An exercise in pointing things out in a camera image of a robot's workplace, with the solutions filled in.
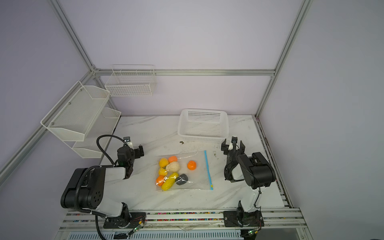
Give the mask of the yellow peach fruit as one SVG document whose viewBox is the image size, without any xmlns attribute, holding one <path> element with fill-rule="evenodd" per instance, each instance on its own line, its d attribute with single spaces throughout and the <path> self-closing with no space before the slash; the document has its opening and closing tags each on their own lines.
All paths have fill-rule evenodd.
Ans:
<svg viewBox="0 0 384 240">
<path fill-rule="evenodd" d="M 162 158 L 159 161 L 160 168 L 165 168 L 168 164 L 169 164 L 169 161 L 166 158 Z"/>
</svg>

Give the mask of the small yellow lemon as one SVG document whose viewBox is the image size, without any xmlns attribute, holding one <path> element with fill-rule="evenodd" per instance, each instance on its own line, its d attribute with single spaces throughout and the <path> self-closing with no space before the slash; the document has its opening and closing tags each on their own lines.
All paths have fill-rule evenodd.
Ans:
<svg viewBox="0 0 384 240">
<path fill-rule="evenodd" d="M 165 168 L 159 168 L 158 174 L 159 176 L 167 176 L 168 171 Z"/>
</svg>

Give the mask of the orange tangerine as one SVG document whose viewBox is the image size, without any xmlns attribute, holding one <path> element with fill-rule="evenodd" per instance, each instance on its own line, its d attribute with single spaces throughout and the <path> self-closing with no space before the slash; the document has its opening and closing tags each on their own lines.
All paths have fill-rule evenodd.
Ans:
<svg viewBox="0 0 384 240">
<path fill-rule="evenodd" d="M 178 158 L 177 158 L 176 156 L 170 156 L 170 157 L 168 158 L 168 161 L 169 161 L 169 163 L 177 162 L 177 161 L 178 161 Z"/>
<path fill-rule="evenodd" d="M 195 170 L 197 168 L 197 163 L 195 161 L 189 161 L 187 163 L 187 168 L 191 171 Z"/>
<path fill-rule="evenodd" d="M 166 177 L 163 175 L 159 175 L 158 178 L 156 179 L 156 185 L 161 187 L 165 181 L 166 181 Z"/>
</svg>

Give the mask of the orange tangerine top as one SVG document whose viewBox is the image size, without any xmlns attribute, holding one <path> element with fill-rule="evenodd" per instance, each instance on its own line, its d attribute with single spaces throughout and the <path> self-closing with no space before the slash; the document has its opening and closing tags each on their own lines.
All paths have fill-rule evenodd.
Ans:
<svg viewBox="0 0 384 240">
<path fill-rule="evenodd" d="M 191 171 L 195 170 L 197 168 L 197 163 L 195 161 L 189 161 L 187 163 L 187 168 Z"/>
</svg>

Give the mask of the white garlic bulb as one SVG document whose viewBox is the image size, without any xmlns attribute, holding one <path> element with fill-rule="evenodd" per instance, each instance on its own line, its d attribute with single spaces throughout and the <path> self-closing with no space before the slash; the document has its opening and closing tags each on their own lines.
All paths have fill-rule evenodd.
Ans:
<svg viewBox="0 0 384 240">
<path fill-rule="evenodd" d="M 171 162 L 169 163 L 167 166 L 166 166 L 166 171 L 167 172 L 178 172 L 180 170 L 180 164 L 179 162 L 175 161 L 175 162 Z"/>
</svg>

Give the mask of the clear zip top bag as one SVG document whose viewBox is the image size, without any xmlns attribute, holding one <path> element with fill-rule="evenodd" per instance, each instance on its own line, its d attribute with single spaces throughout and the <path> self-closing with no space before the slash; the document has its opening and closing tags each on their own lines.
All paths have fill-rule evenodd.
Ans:
<svg viewBox="0 0 384 240">
<path fill-rule="evenodd" d="M 155 172 L 156 179 L 158 178 L 159 174 L 159 161 L 162 158 L 168 159 L 170 156 L 176 156 L 178 158 L 179 164 L 180 164 L 180 170 L 176 173 L 179 175 L 186 174 L 189 178 L 189 182 L 178 186 L 176 183 L 168 190 L 208 190 L 212 191 L 214 189 L 212 177 L 210 174 L 210 167 L 209 167 L 209 161 L 208 161 L 208 152 L 207 151 L 196 151 L 196 152 L 190 152 L 190 153 L 181 153 L 181 154 L 175 154 L 175 155 L 165 155 L 165 156 L 159 156 L 157 157 L 156 163 L 158 165 L 158 169 Z M 189 161 L 195 161 L 197 163 L 197 168 L 193 171 L 189 170 L 187 168 L 187 163 Z M 165 176 L 166 179 L 172 174 L 172 172 L 168 172 L 168 175 Z M 159 192 L 167 192 L 163 191 L 161 187 L 156 185 L 156 190 Z"/>
</svg>

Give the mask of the yellow green mango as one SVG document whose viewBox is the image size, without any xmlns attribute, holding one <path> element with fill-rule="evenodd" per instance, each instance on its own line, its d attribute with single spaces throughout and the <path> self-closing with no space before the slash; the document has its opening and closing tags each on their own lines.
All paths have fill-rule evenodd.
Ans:
<svg viewBox="0 0 384 240">
<path fill-rule="evenodd" d="M 163 191 L 168 191 L 176 182 L 177 178 L 179 177 L 178 173 L 172 173 L 163 183 L 161 186 Z"/>
</svg>

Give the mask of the dark avocado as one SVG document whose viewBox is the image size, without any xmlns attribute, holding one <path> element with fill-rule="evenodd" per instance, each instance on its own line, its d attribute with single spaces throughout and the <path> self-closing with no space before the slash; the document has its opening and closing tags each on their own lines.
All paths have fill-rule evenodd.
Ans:
<svg viewBox="0 0 384 240">
<path fill-rule="evenodd" d="M 186 174 L 181 174 L 176 178 L 176 184 L 182 186 L 189 182 L 189 178 Z"/>
</svg>

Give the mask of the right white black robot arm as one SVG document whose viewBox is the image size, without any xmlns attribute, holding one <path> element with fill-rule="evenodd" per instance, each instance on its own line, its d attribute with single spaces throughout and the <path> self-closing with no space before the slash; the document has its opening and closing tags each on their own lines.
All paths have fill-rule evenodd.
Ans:
<svg viewBox="0 0 384 240">
<path fill-rule="evenodd" d="M 232 137 L 231 143 L 223 141 L 221 151 L 227 156 L 224 167 L 226 181 L 237 183 L 244 181 L 252 189 L 253 196 L 239 200 L 235 211 L 225 211 L 225 227 L 255 227 L 261 229 L 264 219 L 261 212 L 260 200 L 262 199 L 262 188 L 268 188 L 276 181 L 276 173 L 271 164 L 262 153 L 245 154 L 245 145 L 238 138 Z"/>
</svg>

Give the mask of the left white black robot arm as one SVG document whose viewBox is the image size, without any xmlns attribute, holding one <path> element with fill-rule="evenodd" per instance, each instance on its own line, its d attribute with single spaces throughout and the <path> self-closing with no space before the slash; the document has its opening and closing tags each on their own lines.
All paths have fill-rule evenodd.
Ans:
<svg viewBox="0 0 384 240">
<path fill-rule="evenodd" d="M 117 160 L 114 161 L 101 146 L 102 138 L 114 138 L 123 143 L 117 150 Z M 146 213 L 132 214 L 126 203 L 104 193 L 108 184 L 131 177 L 135 160 L 145 155 L 143 146 L 139 145 L 135 149 L 130 137 L 120 138 L 114 135 L 99 136 L 96 145 L 111 164 L 76 169 L 61 196 L 62 208 L 93 215 L 96 222 L 99 218 L 104 218 L 105 228 L 143 226 Z"/>
</svg>

